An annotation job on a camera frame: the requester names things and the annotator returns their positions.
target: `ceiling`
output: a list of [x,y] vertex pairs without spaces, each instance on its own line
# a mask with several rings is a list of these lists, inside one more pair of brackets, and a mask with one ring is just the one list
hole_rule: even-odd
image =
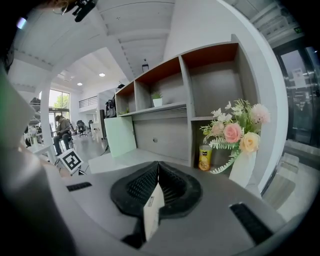
[[125,81],[126,76],[117,62],[104,47],[76,60],[68,68],[64,69],[52,82],[74,90],[90,88],[90,85],[107,81]]
[[246,16],[269,44],[296,35],[298,23],[276,0],[225,0]]
[[131,81],[142,73],[144,59],[150,68],[163,60],[174,3],[99,0],[79,23],[71,12],[34,9],[16,34],[9,78],[25,90],[37,90],[48,78],[78,90],[80,81],[101,81],[100,72],[104,79]]

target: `person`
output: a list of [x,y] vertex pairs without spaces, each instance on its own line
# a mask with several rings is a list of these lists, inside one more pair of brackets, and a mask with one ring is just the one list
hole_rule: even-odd
[[70,130],[70,123],[66,118],[64,118],[62,115],[57,115],[55,117],[55,121],[59,123],[59,125],[56,128],[56,136],[53,138],[53,144],[56,151],[56,157],[61,155],[61,148],[59,145],[59,141],[63,139],[65,149],[69,150],[69,130]]

